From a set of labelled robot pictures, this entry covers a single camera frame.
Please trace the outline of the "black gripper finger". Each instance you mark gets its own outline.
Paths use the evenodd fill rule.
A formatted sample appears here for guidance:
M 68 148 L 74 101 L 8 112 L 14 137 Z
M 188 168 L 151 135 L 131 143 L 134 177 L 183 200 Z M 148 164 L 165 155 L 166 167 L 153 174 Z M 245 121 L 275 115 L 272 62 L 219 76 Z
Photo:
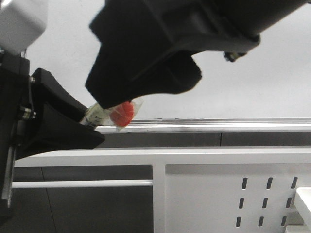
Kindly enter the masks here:
M 107 0 L 90 24 L 101 43 L 86 89 L 103 108 L 150 94 L 191 90 L 192 59 L 221 51 L 234 62 L 304 0 Z

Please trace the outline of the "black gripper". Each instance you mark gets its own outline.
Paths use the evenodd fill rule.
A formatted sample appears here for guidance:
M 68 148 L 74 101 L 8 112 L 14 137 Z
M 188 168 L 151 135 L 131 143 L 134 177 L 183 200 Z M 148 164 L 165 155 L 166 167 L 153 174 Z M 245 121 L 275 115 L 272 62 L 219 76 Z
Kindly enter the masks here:
M 86 107 L 49 71 L 38 68 L 32 74 L 32 84 L 29 72 L 30 61 L 23 52 L 12 55 L 0 49 L 1 225 L 12 218 L 16 159 L 58 150 L 93 149 L 105 141 L 103 134 L 80 123 Z M 31 119 L 34 111 L 36 117 Z

